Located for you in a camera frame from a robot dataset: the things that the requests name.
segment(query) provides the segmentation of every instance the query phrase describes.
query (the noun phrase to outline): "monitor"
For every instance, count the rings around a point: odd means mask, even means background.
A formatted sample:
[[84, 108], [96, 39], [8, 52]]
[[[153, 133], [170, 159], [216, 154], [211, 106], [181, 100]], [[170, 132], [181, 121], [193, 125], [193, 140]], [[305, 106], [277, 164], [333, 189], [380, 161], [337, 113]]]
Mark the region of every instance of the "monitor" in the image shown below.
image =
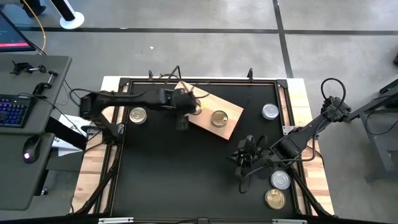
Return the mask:
[[34, 51], [33, 44], [0, 11], [0, 52]]

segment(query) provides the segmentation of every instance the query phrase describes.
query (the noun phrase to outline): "can lid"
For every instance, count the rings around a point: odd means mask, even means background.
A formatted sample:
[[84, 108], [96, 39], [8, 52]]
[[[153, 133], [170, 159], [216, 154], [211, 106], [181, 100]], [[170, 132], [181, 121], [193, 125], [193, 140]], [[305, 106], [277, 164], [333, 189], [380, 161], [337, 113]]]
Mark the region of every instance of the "can lid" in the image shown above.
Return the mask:
[[271, 175], [271, 184], [275, 188], [285, 190], [290, 186], [290, 177], [285, 171], [282, 170], [275, 171]]
[[211, 115], [211, 122], [216, 127], [223, 127], [228, 122], [228, 115], [224, 111], [215, 111]]
[[281, 209], [286, 204], [285, 195], [278, 189], [268, 190], [265, 196], [265, 200], [268, 206], [273, 209]]
[[142, 124], [147, 119], [147, 113], [143, 108], [134, 108], [130, 112], [130, 120]]
[[279, 109], [272, 103], [267, 103], [262, 108], [262, 115], [266, 119], [274, 119], [279, 115]]

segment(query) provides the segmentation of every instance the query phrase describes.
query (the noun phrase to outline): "gray floor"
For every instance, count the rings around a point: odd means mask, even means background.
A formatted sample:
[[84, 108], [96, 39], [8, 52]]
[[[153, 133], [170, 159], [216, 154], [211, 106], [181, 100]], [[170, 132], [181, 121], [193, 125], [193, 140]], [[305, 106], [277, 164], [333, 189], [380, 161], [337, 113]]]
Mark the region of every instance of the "gray floor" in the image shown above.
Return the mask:
[[[70, 0], [86, 16], [84, 27], [276, 29], [272, 0]], [[58, 26], [59, 15], [48, 5], [44, 26]], [[284, 29], [398, 30], [395, 0], [279, 0]], [[20, 26], [37, 26], [17, 6], [4, 12]], [[41, 46], [40, 32], [25, 32]], [[74, 88], [99, 90], [105, 75], [146, 75], [182, 67], [185, 76], [244, 77], [250, 67], [256, 77], [286, 77], [278, 34], [173, 34], [48, 32], [49, 55], [73, 57], [67, 80]], [[286, 35], [294, 78], [304, 78], [312, 115], [320, 112], [320, 84], [336, 77], [347, 87], [353, 109], [376, 96], [395, 80], [398, 35]], [[326, 88], [340, 96], [338, 85]], [[59, 103], [67, 100], [62, 93]], [[77, 114], [69, 103], [60, 106]], [[367, 183], [374, 167], [373, 149], [359, 120], [332, 124], [320, 136], [326, 176], [335, 213], [396, 223], [398, 183]], [[48, 196], [35, 198], [25, 212], [0, 212], [0, 219], [64, 215], [77, 174], [52, 174]]]

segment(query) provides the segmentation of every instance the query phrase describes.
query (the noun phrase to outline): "light wooden board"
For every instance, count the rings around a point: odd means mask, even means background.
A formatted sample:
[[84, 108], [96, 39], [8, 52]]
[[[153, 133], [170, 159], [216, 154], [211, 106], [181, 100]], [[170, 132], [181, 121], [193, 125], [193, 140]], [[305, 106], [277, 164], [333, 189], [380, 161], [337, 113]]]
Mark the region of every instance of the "light wooden board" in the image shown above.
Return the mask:
[[[185, 82], [184, 84], [189, 90], [192, 89], [195, 97], [205, 96], [208, 94], [205, 90], [201, 90], [197, 87], [192, 88], [190, 84]], [[175, 88], [184, 88], [184, 85], [182, 82], [179, 82]], [[239, 118], [242, 115], [243, 108], [213, 94], [198, 100], [201, 104], [201, 112], [198, 115], [188, 115], [189, 122], [229, 140]], [[218, 110], [224, 111], [228, 115], [228, 122], [222, 128], [217, 128], [211, 123], [211, 115]]]
[[[117, 91], [119, 85], [119, 79], [126, 77], [104, 77], [103, 84], [101, 90], [107, 91]], [[307, 98], [307, 92], [305, 90], [304, 80], [300, 78], [291, 78], [287, 79], [287, 83], [289, 85], [289, 96], [290, 103], [292, 105], [293, 117], [296, 126], [305, 126], [312, 120], [312, 115], [310, 111], [310, 104]], [[283, 98], [284, 93], [280, 91], [281, 98]], [[289, 121], [289, 117], [287, 116], [287, 107], [286, 102], [281, 101], [282, 110], [285, 114], [285, 121]], [[121, 121], [121, 115], [123, 113], [123, 108], [119, 110], [118, 121]], [[113, 108], [107, 108], [103, 111], [103, 114], [111, 120], [113, 115]], [[95, 145], [99, 143], [101, 140], [101, 136], [97, 136], [92, 142], [88, 143], [87, 147]], [[304, 150], [303, 158], [311, 157], [312, 151], [310, 149]], [[86, 200], [90, 197], [90, 195], [94, 192], [95, 188], [98, 186], [98, 182], [100, 179], [100, 173], [102, 168], [102, 163], [104, 160], [105, 154], [105, 146], [98, 146], [95, 150], [87, 152], [83, 164], [81, 167], [80, 175], [78, 178], [78, 183], [75, 189], [75, 196], [73, 198], [73, 206], [75, 210], [78, 210], [83, 206]], [[110, 165], [113, 161], [114, 157], [114, 149], [111, 155]], [[304, 173], [307, 180], [307, 186], [311, 190], [312, 194], [314, 194], [315, 198], [322, 204], [323, 208], [329, 213], [333, 212], [333, 206], [331, 204], [329, 188], [326, 180], [325, 171], [323, 169], [322, 160], [319, 157], [316, 157], [311, 162], [304, 162]], [[305, 213], [305, 206], [303, 201], [303, 195], [298, 186], [297, 189], [297, 197], [298, 204], [303, 213]], [[108, 198], [109, 193], [109, 184], [104, 190], [103, 200], [101, 204], [101, 210], [103, 211], [104, 206], [106, 205], [106, 199]]]

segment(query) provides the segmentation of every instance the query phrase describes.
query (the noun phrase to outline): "keyboard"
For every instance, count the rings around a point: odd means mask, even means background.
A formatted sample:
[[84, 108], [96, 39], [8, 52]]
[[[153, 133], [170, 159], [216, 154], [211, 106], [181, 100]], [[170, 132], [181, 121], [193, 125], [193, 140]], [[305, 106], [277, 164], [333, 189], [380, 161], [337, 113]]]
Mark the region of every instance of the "keyboard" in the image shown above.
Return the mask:
[[34, 103], [31, 96], [0, 94], [0, 127], [23, 128]]

